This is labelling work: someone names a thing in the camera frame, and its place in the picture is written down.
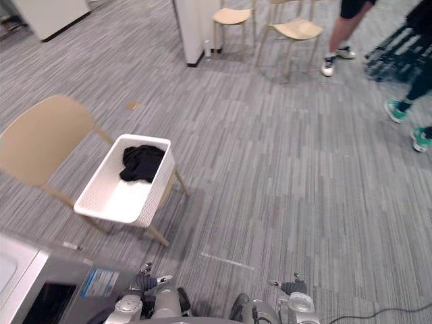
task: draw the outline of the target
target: white sneaker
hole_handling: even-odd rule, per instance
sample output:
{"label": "white sneaker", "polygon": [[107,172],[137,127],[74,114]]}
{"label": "white sneaker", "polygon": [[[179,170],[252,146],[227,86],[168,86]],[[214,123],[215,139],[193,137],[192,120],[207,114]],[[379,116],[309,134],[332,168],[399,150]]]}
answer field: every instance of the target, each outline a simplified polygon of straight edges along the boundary
{"label": "white sneaker", "polygon": [[355,59],[357,57],[357,54],[351,51],[349,46],[345,46],[342,49],[337,49],[336,55],[341,57],[342,59]]}
{"label": "white sneaker", "polygon": [[324,76],[332,76],[335,73],[335,59],[336,56],[324,57],[324,63],[321,66],[321,73]]}

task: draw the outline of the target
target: teal sneaker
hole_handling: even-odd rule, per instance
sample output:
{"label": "teal sneaker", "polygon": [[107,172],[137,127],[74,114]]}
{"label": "teal sneaker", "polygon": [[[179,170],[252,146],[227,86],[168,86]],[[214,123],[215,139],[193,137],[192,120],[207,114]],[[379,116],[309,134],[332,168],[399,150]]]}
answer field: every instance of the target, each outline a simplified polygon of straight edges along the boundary
{"label": "teal sneaker", "polygon": [[399,101],[387,100],[384,103],[385,112],[389,115],[390,119],[395,123],[402,123],[404,118],[408,115],[407,111],[400,111],[398,109]]}
{"label": "teal sneaker", "polygon": [[414,150],[424,153],[431,146],[432,140],[426,138],[425,129],[422,127],[416,128],[411,133],[412,147]]}

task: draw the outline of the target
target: striped carpet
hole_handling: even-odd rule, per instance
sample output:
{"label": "striped carpet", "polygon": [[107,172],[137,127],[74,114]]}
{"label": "striped carpet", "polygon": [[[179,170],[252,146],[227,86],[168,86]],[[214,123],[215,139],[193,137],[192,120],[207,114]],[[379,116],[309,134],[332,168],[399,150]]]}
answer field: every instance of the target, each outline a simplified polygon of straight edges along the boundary
{"label": "striped carpet", "polygon": [[[257,2],[261,30],[269,6]],[[112,137],[169,138],[192,194],[185,200],[176,184],[155,217],[171,242],[165,249],[140,228],[106,222],[112,232],[101,234],[1,174],[1,231],[64,253],[71,252],[61,243],[73,242],[84,247],[79,257],[118,265],[153,261],[155,273],[185,287],[200,315],[227,317],[240,292],[276,306],[283,293],[268,279],[291,280],[295,271],[323,324],[432,301],[432,158],[415,153],[409,138],[412,127],[432,124],[431,95],[415,103],[408,123],[394,124],[383,102],[408,85],[370,81],[361,64],[412,6],[379,0],[352,37],[359,58],[337,61],[332,78],[318,67],[339,1],[318,2],[315,22],[325,31],[314,68],[306,72],[312,43],[295,44],[289,79],[281,74],[287,43],[271,34],[253,69],[251,43],[241,61],[237,26],[226,29],[223,55],[187,68],[170,0],[108,1],[47,43],[16,32],[0,43],[1,131],[63,93]],[[295,11],[289,3],[284,16]],[[126,110],[130,101],[140,104]],[[107,150],[89,136],[52,184],[77,198]],[[432,308],[340,323],[432,323]]]}

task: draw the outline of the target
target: baseboard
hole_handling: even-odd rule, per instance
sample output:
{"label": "baseboard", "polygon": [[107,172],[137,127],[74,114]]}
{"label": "baseboard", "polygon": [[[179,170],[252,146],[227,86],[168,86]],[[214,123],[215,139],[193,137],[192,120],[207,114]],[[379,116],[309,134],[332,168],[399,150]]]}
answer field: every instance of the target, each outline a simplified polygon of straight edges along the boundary
{"label": "baseboard", "polygon": [[196,68],[200,63],[201,59],[203,58],[203,56],[204,56],[204,51],[201,53],[200,57],[195,63],[187,63],[186,65],[188,66],[188,68]]}
{"label": "baseboard", "polygon": [[52,34],[51,36],[48,36],[46,39],[43,39],[42,42],[47,42],[50,41],[51,39],[53,39],[54,37],[56,37],[57,35],[61,34],[62,32],[64,32],[65,30],[67,30],[70,26],[73,26],[74,24],[76,24],[77,22],[83,20],[85,17],[87,17],[88,15],[91,14],[91,11],[85,13],[84,15],[82,15],[81,17],[79,17],[78,19],[75,19],[73,22],[71,22],[70,24],[64,26],[62,29],[58,30],[57,32],[55,32],[54,34]]}

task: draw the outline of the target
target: chair seat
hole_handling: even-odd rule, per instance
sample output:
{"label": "chair seat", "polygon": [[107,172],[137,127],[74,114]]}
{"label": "chair seat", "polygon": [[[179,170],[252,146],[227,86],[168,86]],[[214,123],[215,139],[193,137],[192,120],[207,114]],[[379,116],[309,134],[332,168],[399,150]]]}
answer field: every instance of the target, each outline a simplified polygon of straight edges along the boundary
{"label": "chair seat", "polygon": [[236,25],[247,21],[252,15],[251,9],[236,10],[230,8],[222,8],[213,15],[213,20],[222,25]]}
{"label": "chair seat", "polygon": [[274,24],[272,26],[282,35],[298,41],[314,38],[323,31],[322,27],[302,18],[297,18],[285,24]]}

